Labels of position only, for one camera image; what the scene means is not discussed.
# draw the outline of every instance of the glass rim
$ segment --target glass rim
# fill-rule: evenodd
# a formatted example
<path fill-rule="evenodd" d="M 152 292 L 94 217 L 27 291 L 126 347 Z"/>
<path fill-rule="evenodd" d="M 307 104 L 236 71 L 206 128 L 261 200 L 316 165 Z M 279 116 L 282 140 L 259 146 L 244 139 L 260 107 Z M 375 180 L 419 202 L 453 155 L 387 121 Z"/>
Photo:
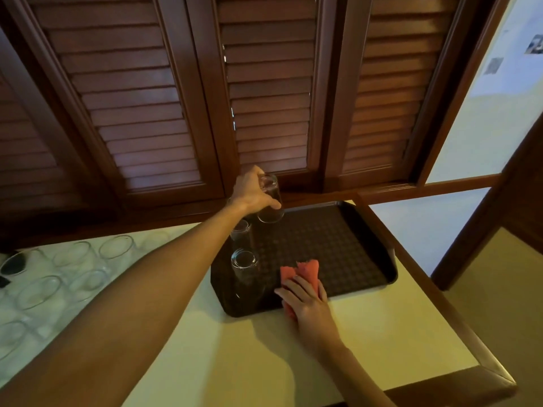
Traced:
<path fill-rule="evenodd" d="M 85 252 L 80 257 L 78 257 L 76 260 L 74 260 L 74 261 L 72 261 L 70 263 L 65 263 L 65 264 L 58 264 L 57 263 L 58 256 L 60 256 L 61 254 L 65 254 L 72 247 L 77 246 L 77 245 L 84 245 L 86 247 Z M 87 253 L 89 251 L 91 251 L 91 250 L 92 250 L 92 246 L 91 246 L 91 243 L 89 243 L 88 241 L 76 241 L 75 243 L 71 244 L 70 246 L 68 246 L 64 250 L 59 251 L 57 254 L 55 254 L 55 256 L 53 257 L 53 264 L 54 264 L 55 267 L 66 267 L 68 265 L 79 264 L 79 263 L 81 263 L 81 261 L 83 261 L 83 258 L 87 255 Z"/>
<path fill-rule="evenodd" d="M 130 240 L 130 245 L 121 253 L 118 253 L 116 256 L 111 256 L 111 257 L 106 257 L 103 253 L 102 253 L 102 248 L 104 248 L 105 245 L 107 245 L 108 243 L 112 243 L 114 240 L 118 240 L 118 239 L 121 239 L 121 238 L 128 238 Z M 131 235 L 128 235 L 128 234 L 120 234 L 120 235 L 116 235 L 115 237 L 113 238 L 110 238 L 108 240 L 105 240 L 102 245 L 100 246 L 100 248 L 98 249 L 98 254 L 100 255 L 101 258 L 105 259 L 105 260 L 112 260 L 114 258 L 117 258 L 117 257 L 120 257 L 122 256 L 123 254 L 127 253 L 132 247 L 135 247 L 136 244 L 134 243 L 134 239 L 132 238 Z"/>
<path fill-rule="evenodd" d="M 4 273 L 4 268 L 6 267 L 6 264 L 8 262 L 10 262 L 11 260 L 13 260 L 15 257 L 19 257 L 21 254 L 25 255 L 27 253 L 31 253 L 31 252 L 37 252 L 39 254 L 41 254 L 44 258 L 47 258 L 47 256 L 44 254 L 43 251 L 41 251 L 39 248 L 37 247 L 33 247 L 33 248 L 25 248 L 21 251 L 17 251 L 15 254 L 13 254 L 13 256 L 9 256 L 6 260 L 4 260 L 4 262 L 2 264 L 0 264 L 0 275 L 6 277 L 8 280 L 10 277 L 13 277 L 13 276 L 18 276 L 19 274 L 22 274 L 24 273 L 26 270 L 27 270 L 27 267 L 24 266 L 24 268 L 19 271 L 18 273 L 13 273 L 13 274 L 5 274 Z"/>
<path fill-rule="evenodd" d="M 249 253 L 249 254 L 251 254 L 253 256 L 253 260 L 252 260 L 251 264 L 245 265 L 245 266 L 239 265 L 239 263 L 237 262 L 237 258 L 242 253 Z M 248 250 L 246 248 L 238 248 L 237 250 L 234 251 L 234 253 L 232 253 L 232 257 L 230 258 L 230 261 L 231 261 L 231 264 L 234 267 L 236 267 L 237 269 L 244 270 L 244 269 L 248 269 L 249 267 L 253 267 L 253 266 L 257 265 L 258 264 L 258 257 L 257 257 L 257 255 L 256 255 L 256 253 L 254 251 Z"/>
<path fill-rule="evenodd" d="M 49 278 L 51 280 L 56 280 L 58 282 L 57 284 L 57 287 L 55 288 L 55 290 L 49 294 L 45 299 L 43 299 L 42 301 L 40 301 L 39 303 L 33 305 L 33 306 L 30 306 L 30 307 L 23 307 L 21 304 L 20 304 L 20 299 L 21 299 L 21 295 L 31 286 L 33 286 L 34 284 L 37 284 L 41 281 L 43 281 L 44 279 L 46 278 Z M 43 303 L 45 303 L 46 301 L 48 301 L 51 297 L 53 297 L 57 291 L 60 290 L 60 288 L 62 287 L 63 285 L 63 281 L 62 279 L 59 277 L 59 276 L 53 276 L 53 275 L 49 275 L 49 276 L 45 276 L 45 277 L 41 277 L 41 278 L 38 278 L 37 280 L 34 280 L 33 282 L 29 283 L 26 287 L 24 287 L 21 291 L 19 291 L 19 294 L 17 294 L 17 301 L 16 301 L 16 304 L 17 304 L 17 307 L 19 307 L 21 310 L 23 311 L 26 311 L 26 310 L 30 310 L 32 308 L 36 308 L 37 306 L 40 306 L 42 305 Z"/>
<path fill-rule="evenodd" d="M 95 289 L 92 290 L 92 292 L 96 291 L 96 290 L 99 290 L 100 288 L 102 288 L 104 285 L 106 285 L 109 281 L 109 275 L 104 271 L 104 270 L 101 270 L 101 269 L 92 269 L 92 270 L 88 270 L 88 271 L 85 271 L 85 273 L 82 273 L 80 274 L 77 278 L 75 278 L 71 283 L 70 285 L 68 286 L 68 289 L 71 293 L 75 293 L 75 290 L 72 288 L 72 286 L 77 282 L 77 281 L 81 281 L 81 279 L 83 279 L 84 277 L 91 277 L 92 276 L 92 273 L 99 273 L 102 277 L 102 284 L 100 285 L 100 287 L 97 287 Z M 90 299 L 92 297 L 93 293 L 91 293 L 88 297 L 85 297 L 84 299 L 82 300 L 75 300 L 74 299 L 74 302 L 75 303 L 82 303 L 83 301 L 86 301 L 88 299 Z"/>
<path fill-rule="evenodd" d="M 28 334 L 28 326 L 23 323 L 22 321 L 20 320 L 14 320 L 14 321 L 9 321 L 7 323 L 4 323 L 4 324 L 0 324 L 0 328 L 4 327 L 4 326 L 7 326 L 8 324 L 17 324 L 19 326 L 22 326 L 23 327 L 23 334 L 21 335 L 21 337 L 17 340 L 17 344 L 15 344 L 11 349 L 10 351 L 8 351 L 6 354 L 4 354 L 3 356 L 0 356 L 0 361 L 4 360 L 7 356 L 9 356 L 11 353 L 13 353 L 17 348 L 19 348 L 19 346 L 21 345 L 21 343 L 23 342 L 24 338 L 26 337 L 26 335 Z"/>
<path fill-rule="evenodd" d="M 240 225 L 240 223 L 244 222 L 245 223 L 245 227 L 242 229 L 242 230 L 236 230 L 236 227 L 238 225 Z M 236 226 L 234 227 L 234 229 L 232 230 L 232 232 L 235 232 L 235 233 L 242 233 L 244 231 L 247 231 L 249 228 L 251 228 L 251 223 L 249 223 L 246 219 L 242 218 L 238 224 L 236 224 Z"/>

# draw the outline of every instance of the upside-down glass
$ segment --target upside-down glass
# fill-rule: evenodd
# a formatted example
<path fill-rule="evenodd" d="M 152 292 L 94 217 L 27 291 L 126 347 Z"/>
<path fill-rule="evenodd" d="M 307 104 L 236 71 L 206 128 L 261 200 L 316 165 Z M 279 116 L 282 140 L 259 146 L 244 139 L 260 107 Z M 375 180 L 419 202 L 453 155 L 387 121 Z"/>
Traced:
<path fill-rule="evenodd" d="M 165 231 L 154 231 L 150 233 L 144 241 L 141 243 L 141 250 L 145 253 L 149 253 L 163 245 L 170 240 L 170 236 Z"/>
<path fill-rule="evenodd" d="M 277 177 L 273 174 L 261 174 L 258 176 L 258 181 L 260 183 L 260 188 L 266 194 L 269 194 L 272 198 L 275 198 L 280 203 L 281 193 L 279 193 L 279 183 L 277 182 Z M 285 215 L 285 210 L 280 208 L 275 210 L 272 207 L 264 207 L 261 211 L 257 213 L 257 217 L 261 222 L 265 223 L 274 223 L 278 222 Z"/>
<path fill-rule="evenodd" d="M 78 241 L 58 252 L 53 257 L 53 264 L 68 283 L 89 270 L 108 271 L 105 262 L 98 257 L 87 241 Z"/>
<path fill-rule="evenodd" d="M 14 295 L 28 283 L 51 274 L 56 274 L 53 263 L 39 248 L 20 251 L 0 265 L 0 275 L 10 281 L 5 289 Z"/>
<path fill-rule="evenodd" d="M 69 304 L 69 292 L 58 276 L 47 276 L 33 281 L 17 295 L 17 307 L 31 318 L 29 324 L 44 337 L 51 334 Z"/>
<path fill-rule="evenodd" d="M 245 284 L 255 280 L 258 272 L 258 256 L 254 251 L 238 248 L 230 258 L 236 277 Z"/>
<path fill-rule="evenodd" d="M 111 279 L 118 277 L 139 259 L 139 250 L 131 236 L 118 235 L 105 241 L 98 250 L 100 257 L 111 268 Z"/>
<path fill-rule="evenodd" d="M 70 304 L 65 308 L 54 329 L 59 333 L 79 314 L 81 310 L 109 283 L 109 276 L 102 270 L 91 270 L 81 274 L 68 286 Z"/>
<path fill-rule="evenodd" d="M 7 381 L 16 375 L 43 350 L 44 345 L 44 341 L 21 321 L 0 325 L 1 379 Z"/>
<path fill-rule="evenodd" d="M 254 249 L 253 231 L 251 223 L 247 220 L 241 220 L 236 224 L 230 233 L 230 238 L 232 239 L 234 250 L 237 250 L 238 248 L 245 248 L 246 250 Z"/>

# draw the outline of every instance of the louvered cabinet door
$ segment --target louvered cabinet door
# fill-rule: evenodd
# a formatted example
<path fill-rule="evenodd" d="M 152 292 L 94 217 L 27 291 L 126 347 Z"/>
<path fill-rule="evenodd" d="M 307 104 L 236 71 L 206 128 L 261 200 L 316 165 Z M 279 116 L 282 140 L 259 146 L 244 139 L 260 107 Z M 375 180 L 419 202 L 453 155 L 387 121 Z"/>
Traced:
<path fill-rule="evenodd" d="M 184 3 L 173 1 L 164 23 L 162 0 L 7 0 L 129 208 L 224 196 Z"/>
<path fill-rule="evenodd" d="M 336 0 L 187 0 L 225 181 L 316 184 Z"/>
<path fill-rule="evenodd" d="M 0 74 L 0 220 L 84 207 Z"/>
<path fill-rule="evenodd" d="M 431 118 L 466 36 L 458 22 L 473 19 L 463 1 L 459 11 L 460 0 L 349 0 L 326 189 L 408 178 L 406 149 L 421 139 L 415 127 Z"/>

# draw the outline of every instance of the wooden louver slat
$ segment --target wooden louver slat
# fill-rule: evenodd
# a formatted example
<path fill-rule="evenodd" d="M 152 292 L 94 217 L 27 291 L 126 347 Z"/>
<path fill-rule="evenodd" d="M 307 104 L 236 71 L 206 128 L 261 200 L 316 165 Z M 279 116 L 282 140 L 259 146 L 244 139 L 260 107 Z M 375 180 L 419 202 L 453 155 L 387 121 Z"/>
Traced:
<path fill-rule="evenodd" d="M 458 0 L 374 0 L 343 173 L 398 166 Z"/>
<path fill-rule="evenodd" d="M 306 167 L 316 0 L 216 0 L 242 171 Z"/>

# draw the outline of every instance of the black object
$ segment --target black object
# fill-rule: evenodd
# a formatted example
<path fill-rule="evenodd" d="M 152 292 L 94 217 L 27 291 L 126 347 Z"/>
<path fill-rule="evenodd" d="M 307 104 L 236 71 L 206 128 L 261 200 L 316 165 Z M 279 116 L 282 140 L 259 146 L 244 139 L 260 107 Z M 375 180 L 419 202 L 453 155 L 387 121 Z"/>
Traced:
<path fill-rule="evenodd" d="M 258 272 L 242 283 L 230 264 L 231 240 L 211 264 L 211 285 L 224 311 L 242 317 L 281 307 L 273 290 L 279 267 L 319 260 L 319 279 L 329 297 L 391 284 L 397 279 L 394 252 L 370 230 L 356 207 L 339 201 L 287 209 L 281 221 L 250 217 Z"/>

